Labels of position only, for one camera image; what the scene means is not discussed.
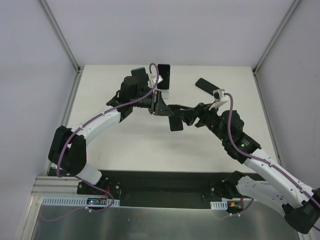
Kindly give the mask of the black folding phone stand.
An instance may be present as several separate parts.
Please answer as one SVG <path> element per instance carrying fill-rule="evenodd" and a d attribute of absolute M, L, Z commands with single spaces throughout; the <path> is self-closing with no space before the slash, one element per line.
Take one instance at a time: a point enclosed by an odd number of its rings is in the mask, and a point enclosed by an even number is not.
<path fill-rule="evenodd" d="M 183 123 L 191 126 L 194 123 L 194 108 L 179 104 L 168 105 L 173 112 L 172 116 L 168 117 L 171 132 L 182 131 L 184 129 Z"/>

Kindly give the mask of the silver folding phone stand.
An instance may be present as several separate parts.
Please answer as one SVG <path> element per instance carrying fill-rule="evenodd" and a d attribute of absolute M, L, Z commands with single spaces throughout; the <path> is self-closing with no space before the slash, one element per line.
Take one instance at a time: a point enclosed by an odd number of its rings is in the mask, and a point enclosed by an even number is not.
<path fill-rule="evenodd" d="M 167 100 L 170 97 L 170 90 L 169 89 L 162 89 L 161 94 L 162 94 L 162 98 L 164 100 Z"/>

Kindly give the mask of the black phone teal edge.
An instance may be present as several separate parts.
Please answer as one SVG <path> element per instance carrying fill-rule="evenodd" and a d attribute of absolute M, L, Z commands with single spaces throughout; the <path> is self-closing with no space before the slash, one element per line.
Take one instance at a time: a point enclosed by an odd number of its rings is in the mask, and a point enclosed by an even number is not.
<path fill-rule="evenodd" d="M 149 76 L 144 67 L 138 67 L 138 68 L 132 69 L 130 72 L 131 72 L 131 75 L 133 77 L 136 77 L 139 81 L 147 82 L 149 80 Z"/>

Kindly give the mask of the black phone blue edge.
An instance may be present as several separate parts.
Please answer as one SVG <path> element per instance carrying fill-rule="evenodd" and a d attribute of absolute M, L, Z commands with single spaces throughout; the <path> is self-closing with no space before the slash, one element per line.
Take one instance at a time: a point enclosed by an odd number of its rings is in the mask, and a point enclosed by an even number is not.
<path fill-rule="evenodd" d="M 157 88 L 160 90 L 170 89 L 170 76 L 171 76 L 171 66 L 169 64 L 158 64 L 157 65 L 159 75 L 162 80 L 159 80 Z"/>

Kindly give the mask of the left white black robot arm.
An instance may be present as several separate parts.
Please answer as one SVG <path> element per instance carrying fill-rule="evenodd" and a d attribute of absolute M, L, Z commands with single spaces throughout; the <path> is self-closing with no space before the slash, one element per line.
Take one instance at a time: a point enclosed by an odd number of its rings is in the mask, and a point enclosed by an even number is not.
<path fill-rule="evenodd" d="M 60 126 L 56 129 L 48 153 L 48 159 L 72 177 L 88 182 L 88 188 L 99 195 L 105 191 L 102 173 L 87 162 L 87 146 L 101 133 L 127 118 L 134 107 L 148 109 L 155 116 L 173 116 L 165 104 L 157 84 L 161 75 L 146 75 L 145 79 L 127 76 L 115 96 L 92 118 L 72 128 Z"/>

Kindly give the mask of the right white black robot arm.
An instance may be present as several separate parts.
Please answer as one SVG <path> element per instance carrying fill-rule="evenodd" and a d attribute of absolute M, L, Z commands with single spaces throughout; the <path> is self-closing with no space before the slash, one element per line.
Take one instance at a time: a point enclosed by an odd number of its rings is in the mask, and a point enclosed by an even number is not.
<path fill-rule="evenodd" d="M 221 115 L 210 104 L 196 107 L 171 104 L 170 130 L 181 131 L 183 125 L 207 127 L 234 160 L 253 170 L 268 184 L 263 185 L 247 174 L 234 171 L 215 186 L 221 198 L 238 195 L 253 198 L 280 213 L 301 234 L 308 234 L 320 218 L 320 191 L 302 183 L 274 161 L 261 145 L 243 131 L 244 122 L 236 110 Z"/>

